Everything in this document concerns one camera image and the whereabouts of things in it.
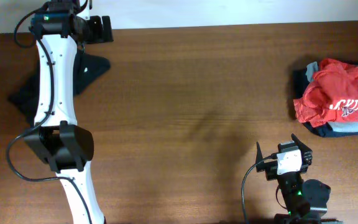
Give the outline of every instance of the white backdrop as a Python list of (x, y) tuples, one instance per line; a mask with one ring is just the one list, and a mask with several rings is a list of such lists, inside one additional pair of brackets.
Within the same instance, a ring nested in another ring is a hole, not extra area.
[[(45, 1), (0, 0), (0, 33)], [(93, 0), (91, 15), (110, 16), (113, 29), (355, 21), (358, 0)]]

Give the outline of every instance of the folded red t-shirt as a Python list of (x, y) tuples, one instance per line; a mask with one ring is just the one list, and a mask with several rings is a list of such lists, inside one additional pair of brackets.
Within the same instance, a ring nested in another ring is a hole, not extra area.
[(324, 59), (319, 68), (303, 97), (293, 101), (298, 121), (313, 127), (358, 121), (358, 66)]

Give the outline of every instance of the light blue garment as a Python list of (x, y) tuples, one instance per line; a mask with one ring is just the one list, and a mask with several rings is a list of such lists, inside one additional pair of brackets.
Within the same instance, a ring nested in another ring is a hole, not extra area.
[[(318, 63), (313, 62), (306, 66), (306, 77), (309, 82), (313, 82), (313, 74), (318, 72)], [(340, 133), (358, 133), (358, 122), (328, 122), (333, 131)]]
[(308, 66), (306, 66), (306, 68), (308, 69), (306, 71), (306, 77), (308, 77), (308, 81), (309, 82), (313, 82), (313, 74), (315, 72), (318, 72), (318, 63), (317, 62), (313, 62), (308, 64)]

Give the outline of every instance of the black garment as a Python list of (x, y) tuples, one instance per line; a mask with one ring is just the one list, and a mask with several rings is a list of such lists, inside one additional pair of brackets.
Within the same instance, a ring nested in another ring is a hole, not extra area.
[[(80, 50), (77, 51), (73, 68), (73, 96), (81, 94), (89, 84), (109, 69), (110, 62), (108, 59), (83, 54)], [(34, 117), (37, 113), (39, 92), (40, 67), (38, 62), (34, 75), (25, 82), (17, 93), (8, 97), (8, 100), (24, 114), (26, 121), (31, 126), (34, 125)]]
[[(306, 71), (307, 69), (302, 69), (293, 72), (293, 81), (294, 81), (294, 90), (295, 90), (296, 99), (302, 98), (303, 93), (305, 92), (306, 88), (310, 84), (310, 82), (306, 77)], [(333, 131), (332, 127), (328, 123), (315, 128), (312, 127), (310, 122), (305, 122), (303, 123), (303, 125), (313, 134), (321, 136), (323, 138), (338, 138), (344, 136), (358, 135), (358, 132), (355, 133), (335, 132)]]

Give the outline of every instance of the brown table surface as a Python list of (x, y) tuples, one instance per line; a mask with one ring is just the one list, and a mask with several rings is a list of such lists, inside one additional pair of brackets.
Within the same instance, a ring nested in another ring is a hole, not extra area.
[[(86, 46), (111, 69), (75, 97), (78, 125), (93, 133), (93, 183), (108, 223), (241, 222), (241, 180), (255, 142), (267, 155), (291, 133), (313, 150), (303, 178), (332, 188), (325, 217), (358, 223), (358, 136), (323, 139), (294, 120), (290, 78), (325, 57), (358, 60), (358, 22), (114, 30), (114, 37)], [(0, 35), (0, 223), (72, 222), (59, 182), (20, 180), (4, 158), (8, 141), (28, 127), (7, 95), (37, 57)], [(23, 142), (12, 159), (29, 177), (54, 175)], [(251, 173), (251, 218), (285, 213), (276, 186)]]

